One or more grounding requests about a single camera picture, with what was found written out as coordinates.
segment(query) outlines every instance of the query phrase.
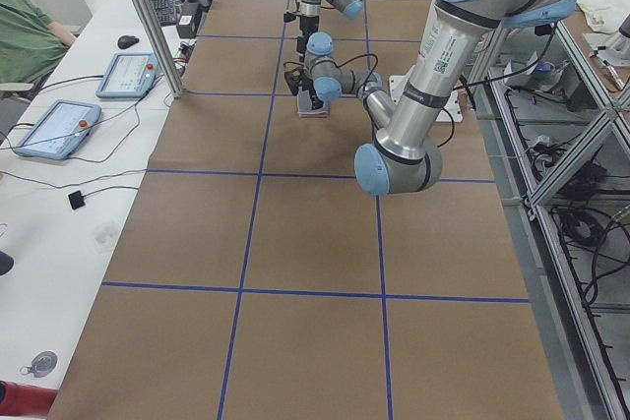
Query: green cloth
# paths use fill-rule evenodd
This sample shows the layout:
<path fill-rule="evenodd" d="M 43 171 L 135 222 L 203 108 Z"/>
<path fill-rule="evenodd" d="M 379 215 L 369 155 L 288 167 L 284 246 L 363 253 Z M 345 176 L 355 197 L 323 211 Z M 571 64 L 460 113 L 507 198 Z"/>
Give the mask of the green cloth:
<path fill-rule="evenodd" d="M 68 50 L 30 0 L 0 0 L 0 83 L 30 83 L 53 70 Z"/>

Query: blue tablet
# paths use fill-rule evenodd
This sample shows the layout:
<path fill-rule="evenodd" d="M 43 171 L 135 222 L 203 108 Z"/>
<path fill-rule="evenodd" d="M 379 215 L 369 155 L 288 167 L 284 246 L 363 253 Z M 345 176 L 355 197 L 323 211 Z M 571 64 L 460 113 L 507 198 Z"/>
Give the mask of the blue tablet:
<path fill-rule="evenodd" d="M 108 100 L 142 98 L 156 81 L 158 59 L 153 53 L 116 53 L 96 96 Z"/>
<path fill-rule="evenodd" d="M 99 117 L 98 105 L 57 100 L 13 151 L 20 156 L 65 159 L 88 135 Z"/>

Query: white desk surface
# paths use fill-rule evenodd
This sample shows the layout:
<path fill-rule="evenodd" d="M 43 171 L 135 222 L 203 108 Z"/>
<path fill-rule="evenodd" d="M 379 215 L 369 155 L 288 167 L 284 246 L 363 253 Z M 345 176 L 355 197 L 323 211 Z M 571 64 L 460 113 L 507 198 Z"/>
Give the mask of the white desk surface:
<path fill-rule="evenodd" d="M 181 41 L 176 29 L 163 31 L 174 54 Z M 119 51 L 116 41 L 122 34 L 140 39 L 126 51 L 151 51 L 131 0 L 107 0 L 48 82 L 103 74 Z M 102 118 L 133 104 L 99 100 L 97 86 L 98 80 L 91 80 L 46 90 L 31 103 L 21 122 L 33 123 L 58 98 L 98 103 Z M 170 99 L 166 81 L 159 81 L 137 107 L 138 129 L 104 163 L 27 159 L 0 150 L 0 173 L 65 185 L 145 169 Z M 95 127 L 75 155 L 103 159 L 136 123 L 132 109 Z M 25 132 L 13 131 L 11 142 L 17 143 Z M 77 189 L 85 194 L 110 186 L 138 187 L 143 175 L 135 172 L 62 190 L 2 176 L 0 223 L 8 226 L 0 237 L 0 249 L 14 258 L 15 265 L 0 276 L 0 380 L 60 387 L 136 191 L 104 191 L 88 197 L 86 206 L 78 210 L 71 210 L 67 196 Z M 45 350 L 57 353 L 56 369 L 44 378 L 22 376 L 20 368 Z"/>

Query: black keyboard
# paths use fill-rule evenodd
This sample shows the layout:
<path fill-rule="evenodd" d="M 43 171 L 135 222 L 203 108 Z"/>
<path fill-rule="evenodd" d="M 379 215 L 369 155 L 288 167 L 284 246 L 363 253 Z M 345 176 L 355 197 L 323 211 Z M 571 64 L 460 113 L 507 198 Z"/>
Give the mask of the black keyboard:
<path fill-rule="evenodd" d="M 151 0 L 161 26 L 177 24 L 176 0 Z"/>

